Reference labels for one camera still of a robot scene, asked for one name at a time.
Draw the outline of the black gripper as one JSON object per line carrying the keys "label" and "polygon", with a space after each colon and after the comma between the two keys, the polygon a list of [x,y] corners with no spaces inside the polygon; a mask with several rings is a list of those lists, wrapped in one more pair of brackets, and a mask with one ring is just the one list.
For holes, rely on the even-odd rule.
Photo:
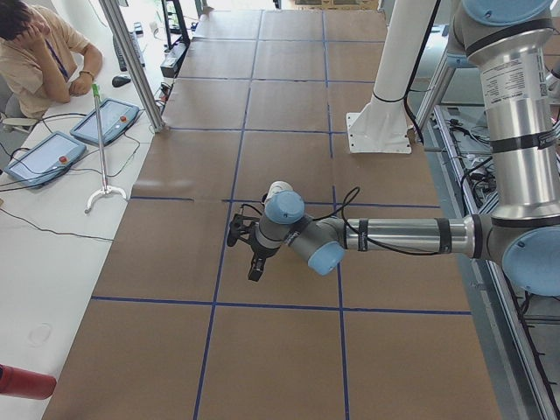
{"label": "black gripper", "polygon": [[248,280],[259,281],[265,268],[266,259],[274,256],[280,248],[279,241],[261,241],[256,236],[251,239],[253,259],[248,271]]}

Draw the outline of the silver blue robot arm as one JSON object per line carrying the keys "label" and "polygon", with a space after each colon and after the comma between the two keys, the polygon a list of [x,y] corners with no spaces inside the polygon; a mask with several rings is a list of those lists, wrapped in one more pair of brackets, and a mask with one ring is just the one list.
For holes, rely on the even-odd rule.
{"label": "silver blue robot arm", "polygon": [[349,249],[415,256],[460,253],[501,266],[530,293],[559,293],[559,127],[550,118],[543,46],[554,25],[546,1],[457,1],[449,44],[479,69],[499,202],[461,219],[313,219],[283,182],[248,226],[258,280],[282,246],[321,275]]}

